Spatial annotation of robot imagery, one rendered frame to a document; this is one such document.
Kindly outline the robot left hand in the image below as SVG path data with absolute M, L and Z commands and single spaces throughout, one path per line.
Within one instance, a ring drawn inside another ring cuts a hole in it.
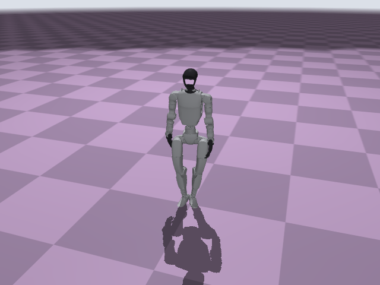
M 208 153 L 206 154 L 205 159 L 208 158 L 208 157 L 210 156 L 210 153 L 211 153 L 212 148 L 213 148 L 213 145 L 214 145 L 213 141 L 212 141 L 212 140 L 208 140 L 208 145 L 209 145 Z

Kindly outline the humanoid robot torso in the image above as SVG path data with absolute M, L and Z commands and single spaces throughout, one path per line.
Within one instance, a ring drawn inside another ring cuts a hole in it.
M 179 118 L 182 125 L 187 125 L 183 130 L 183 143 L 189 145 L 198 144 L 198 130 L 195 126 L 197 126 L 202 116 L 202 91 L 193 89 L 192 91 L 196 92 L 186 93 L 185 90 L 187 91 L 187 89 L 181 88 L 177 96 Z

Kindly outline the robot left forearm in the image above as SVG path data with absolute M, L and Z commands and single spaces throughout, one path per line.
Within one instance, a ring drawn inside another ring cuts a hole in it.
M 214 122 L 213 122 L 213 117 L 212 117 L 212 125 L 206 125 L 207 129 L 207 137 L 208 140 L 212 140 L 214 142 Z M 207 140 L 207 142 L 208 142 Z

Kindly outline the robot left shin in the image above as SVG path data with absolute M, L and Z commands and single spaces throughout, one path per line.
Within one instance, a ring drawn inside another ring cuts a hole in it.
M 197 177 L 193 176 L 192 175 L 192 192 L 191 192 L 191 198 L 194 196 L 196 196 L 197 194 L 197 190 L 199 189 L 200 187 L 200 184 L 201 184 L 201 180 L 202 180 L 202 175 L 197 175 Z

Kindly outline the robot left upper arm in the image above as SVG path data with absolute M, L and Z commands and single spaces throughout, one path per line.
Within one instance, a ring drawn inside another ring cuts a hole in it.
M 205 103 L 204 109 L 205 109 L 206 117 L 204 118 L 204 123 L 206 125 L 212 125 L 212 117 L 211 117 L 212 112 L 213 112 L 212 96 L 207 93 L 201 93 L 201 98 L 202 98 L 203 103 Z

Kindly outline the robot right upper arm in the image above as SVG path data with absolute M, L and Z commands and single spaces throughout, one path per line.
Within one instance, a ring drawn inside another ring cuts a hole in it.
M 178 96 L 179 91 L 173 91 L 171 92 L 169 96 L 169 114 L 168 114 L 168 119 L 175 120 L 176 118 L 176 104 L 177 104 L 177 96 Z

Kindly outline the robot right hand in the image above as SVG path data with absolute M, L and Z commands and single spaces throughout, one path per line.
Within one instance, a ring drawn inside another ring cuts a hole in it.
M 169 143 L 169 145 L 172 148 L 172 134 L 168 134 L 168 137 L 166 137 L 166 138 L 167 138 L 167 142 Z

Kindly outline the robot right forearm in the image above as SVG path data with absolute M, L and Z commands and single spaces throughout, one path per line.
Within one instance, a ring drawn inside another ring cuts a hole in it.
M 169 114 L 169 112 L 168 112 Z M 167 114 L 167 125 L 166 125 L 166 132 L 165 135 L 168 137 L 168 134 L 172 134 L 173 132 L 173 124 L 174 120 L 168 119 L 168 114 Z

